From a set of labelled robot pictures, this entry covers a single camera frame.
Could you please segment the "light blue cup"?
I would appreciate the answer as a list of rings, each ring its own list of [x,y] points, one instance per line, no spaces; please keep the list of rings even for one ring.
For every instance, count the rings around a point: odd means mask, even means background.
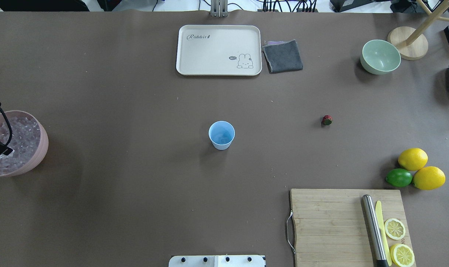
[[[226,150],[235,137],[235,129],[226,121],[217,121],[210,126],[208,137],[216,149]]]

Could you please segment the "pink bowl of ice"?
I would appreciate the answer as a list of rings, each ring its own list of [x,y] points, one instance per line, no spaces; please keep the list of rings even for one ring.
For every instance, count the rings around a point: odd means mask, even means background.
[[[24,174],[35,168],[45,157],[49,139],[45,128],[30,113],[24,111],[5,112],[13,137],[8,147],[9,155],[0,155],[0,177]]]

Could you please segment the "cream rabbit tray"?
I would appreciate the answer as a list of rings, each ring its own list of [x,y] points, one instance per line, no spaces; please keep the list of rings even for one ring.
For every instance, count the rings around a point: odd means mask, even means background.
[[[252,25],[184,25],[176,71],[184,76],[256,76],[262,70],[260,30]]]

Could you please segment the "grey folded cloth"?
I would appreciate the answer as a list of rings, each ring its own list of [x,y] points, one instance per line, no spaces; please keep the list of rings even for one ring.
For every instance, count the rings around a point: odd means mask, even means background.
[[[268,41],[262,46],[262,52],[272,74],[303,70],[296,40]]]

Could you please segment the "red strawberry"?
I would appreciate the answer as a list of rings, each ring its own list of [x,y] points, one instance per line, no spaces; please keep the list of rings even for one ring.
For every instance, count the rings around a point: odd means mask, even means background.
[[[329,126],[333,123],[333,117],[331,115],[324,115],[321,120],[321,125]]]

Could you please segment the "bamboo cutting board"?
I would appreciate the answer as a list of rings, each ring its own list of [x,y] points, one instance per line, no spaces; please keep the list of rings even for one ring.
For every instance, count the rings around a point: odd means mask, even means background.
[[[296,267],[375,267],[362,196],[381,201],[383,219],[408,228],[401,192],[389,189],[291,189]]]

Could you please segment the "yellow plastic knife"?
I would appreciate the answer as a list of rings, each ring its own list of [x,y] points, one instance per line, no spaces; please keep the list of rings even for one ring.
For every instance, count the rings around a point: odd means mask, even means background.
[[[377,220],[377,225],[378,228],[380,230],[380,235],[381,235],[381,240],[382,240],[382,247],[384,250],[384,255],[386,257],[386,262],[388,264],[389,267],[392,266],[392,259],[390,257],[389,254],[389,246],[388,246],[388,242],[387,242],[387,238],[386,238],[386,232],[385,232],[385,228],[384,228],[384,221],[383,221],[383,214],[382,214],[382,203],[381,201],[376,201],[375,204],[375,213],[376,213],[376,220]]]

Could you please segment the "mint green bowl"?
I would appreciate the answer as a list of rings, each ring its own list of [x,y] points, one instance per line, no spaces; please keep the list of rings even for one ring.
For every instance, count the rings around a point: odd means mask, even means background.
[[[360,63],[367,72],[384,75],[396,70],[401,63],[399,51],[385,40],[370,40],[362,47]]]

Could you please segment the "green lime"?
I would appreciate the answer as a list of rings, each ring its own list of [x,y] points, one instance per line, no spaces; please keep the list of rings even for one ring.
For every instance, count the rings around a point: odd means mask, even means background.
[[[406,187],[412,183],[412,180],[412,173],[402,168],[392,169],[385,177],[385,181],[394,187]]]

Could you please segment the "upper lemon half slice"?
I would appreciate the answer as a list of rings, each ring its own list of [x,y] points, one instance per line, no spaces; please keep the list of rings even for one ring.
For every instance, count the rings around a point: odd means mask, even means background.
[[[392,240],[402,240],[406,235],[404,223],[397,218],[389,218],[384,223],[384,231]]]

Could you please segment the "wooden glass stand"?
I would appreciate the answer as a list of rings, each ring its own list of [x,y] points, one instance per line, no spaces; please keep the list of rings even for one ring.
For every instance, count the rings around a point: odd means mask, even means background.
[[[448,17],[441,16],[448,10],[449,0],[443,0],[433,11],[426,7],[423,1],[416,2],[428,15],[425,21],[416,29],[408,26],[397,27],[390,31],[387,37],[387,42],[391,43],[406,60],[418,60],[426,55],[428,41],[423,33],[433,22],[436,20],[449,22]]]

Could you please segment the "whole lemon outer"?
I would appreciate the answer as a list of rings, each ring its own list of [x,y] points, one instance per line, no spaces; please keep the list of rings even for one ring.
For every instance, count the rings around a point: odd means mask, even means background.
[[[436,166],[426,166],[415,172],[412,184],[421,190],[434,190],[445,184],[445,173]]]

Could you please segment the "lower lemon half slice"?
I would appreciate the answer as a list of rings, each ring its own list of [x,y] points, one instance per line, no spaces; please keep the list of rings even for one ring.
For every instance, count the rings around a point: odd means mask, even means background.
[[[415,263],[415,254],[411,247],[405,244],[394,244],[389,248],[389,255],[397,267],[412,267]]]

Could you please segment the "aluminium frame post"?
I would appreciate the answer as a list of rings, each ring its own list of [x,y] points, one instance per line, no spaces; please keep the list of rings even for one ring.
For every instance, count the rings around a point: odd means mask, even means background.
[[[228,0],[211,0],[210,1],[211,17],[228,17]]]

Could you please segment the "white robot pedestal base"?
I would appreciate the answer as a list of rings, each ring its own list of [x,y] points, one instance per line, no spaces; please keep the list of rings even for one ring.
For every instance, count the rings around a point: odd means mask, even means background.
[[[262,255],[195,255],[173,256],[169,267],[265,267],[266,258]]]

